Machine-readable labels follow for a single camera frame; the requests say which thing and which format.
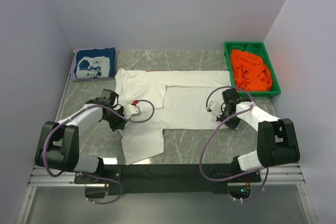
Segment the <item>white t-shirt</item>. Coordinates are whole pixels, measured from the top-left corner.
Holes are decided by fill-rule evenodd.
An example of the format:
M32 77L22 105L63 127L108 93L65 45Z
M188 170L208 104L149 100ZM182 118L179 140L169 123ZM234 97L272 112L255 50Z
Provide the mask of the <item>white t-shirt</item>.
M142 71L120 68L116 93L123 106L139 101L141 115L120 133L128 165L164 152L163 130L213 130L215 115L206 99L230 85L228 71Z

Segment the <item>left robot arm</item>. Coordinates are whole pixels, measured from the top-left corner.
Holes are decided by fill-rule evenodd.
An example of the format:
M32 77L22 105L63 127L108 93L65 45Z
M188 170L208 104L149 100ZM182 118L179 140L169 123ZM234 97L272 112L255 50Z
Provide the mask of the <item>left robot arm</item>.
M101 96L89 100L79 111L58 122L48 121L41 129L35 165L44 167L52 177L63 172L104 173L102 158L80 153L79 137L93 124L106 121L115 131L123 129L124 107L119 104L119 95L104 89Z

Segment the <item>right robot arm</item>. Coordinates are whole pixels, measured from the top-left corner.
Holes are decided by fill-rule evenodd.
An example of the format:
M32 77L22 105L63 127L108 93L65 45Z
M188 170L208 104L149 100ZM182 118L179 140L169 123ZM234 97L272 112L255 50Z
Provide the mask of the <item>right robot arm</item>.
M300 159L300 151L293 121L273 116L252 101L241 97L236 89L222 92L223 102L210 102L208 110L216 115L217 122L224 122L230 129L245 121L257 132L257 149L233 158L236 172L294 164Z

